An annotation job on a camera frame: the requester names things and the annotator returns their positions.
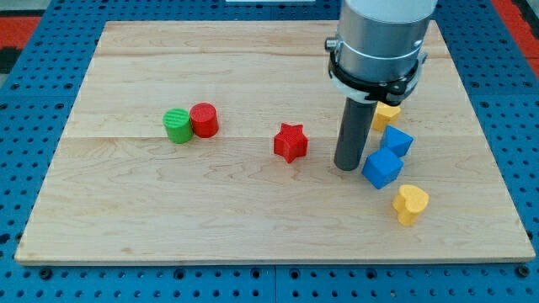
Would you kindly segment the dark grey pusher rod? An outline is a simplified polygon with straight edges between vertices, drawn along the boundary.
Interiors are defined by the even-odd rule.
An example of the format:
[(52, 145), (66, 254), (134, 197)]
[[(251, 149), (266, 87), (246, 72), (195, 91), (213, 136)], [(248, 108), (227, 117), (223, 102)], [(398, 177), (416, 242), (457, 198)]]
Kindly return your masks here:
[(334, 153), (334, 164), (343, 171), (358, 168), (364, 151), (376, 102), (363, 103), (347, 98)]

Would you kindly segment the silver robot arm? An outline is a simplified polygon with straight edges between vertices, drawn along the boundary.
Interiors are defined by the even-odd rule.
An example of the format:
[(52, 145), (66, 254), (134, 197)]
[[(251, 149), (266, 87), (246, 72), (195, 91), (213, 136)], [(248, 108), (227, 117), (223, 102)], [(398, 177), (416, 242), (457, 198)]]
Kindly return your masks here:
[(346, 97), (334, 164), (358, 168), (378, 103), (397, 106), (417, 86), (436, 0), (344, 0), (325, 41), (328, 75)]

